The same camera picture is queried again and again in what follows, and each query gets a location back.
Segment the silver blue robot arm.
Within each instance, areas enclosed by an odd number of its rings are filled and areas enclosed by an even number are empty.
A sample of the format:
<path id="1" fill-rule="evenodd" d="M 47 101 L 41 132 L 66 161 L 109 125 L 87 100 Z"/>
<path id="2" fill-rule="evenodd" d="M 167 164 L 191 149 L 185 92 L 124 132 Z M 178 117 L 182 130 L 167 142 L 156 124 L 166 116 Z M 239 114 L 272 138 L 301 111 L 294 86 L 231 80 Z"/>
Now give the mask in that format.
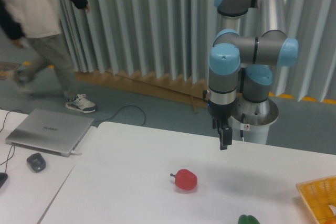
<path id="1" fill-rule="evenodd" d="M 220 15 L 238 18 L 250 9 L 260 12 L 260 35 L 241 36 L 233 29 L 220 31 L 208 58 L 208 89 L 203 100 L 219 135 L 220 149 L 235 136 L 265 144 L 269 127 L 278 118 L 277 105 L 269 98 L 270 66 L 296 64 L 299 43 L 285 31 L 287 0 L 215 0 Z"/>

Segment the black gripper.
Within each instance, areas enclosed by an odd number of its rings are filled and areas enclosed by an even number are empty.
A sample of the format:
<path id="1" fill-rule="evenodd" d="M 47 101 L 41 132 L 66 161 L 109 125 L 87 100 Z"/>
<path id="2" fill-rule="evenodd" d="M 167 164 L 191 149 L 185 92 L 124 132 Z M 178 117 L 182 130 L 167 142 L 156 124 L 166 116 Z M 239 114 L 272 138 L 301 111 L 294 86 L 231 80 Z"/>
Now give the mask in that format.
<path id="1" fill-rule="evenodd" d="M 220 127 L 218 130 L 220 150 L 226 150 L 230 145 L 232 145 L 233 130 L 229 126 L 228 122 L 228 119 L 232 115 L 232 111 L 233 103 L 220 105 L 212 101 L 208 102 L 208 112 L 212 117 L 212 127 L 213 129 Z"/>

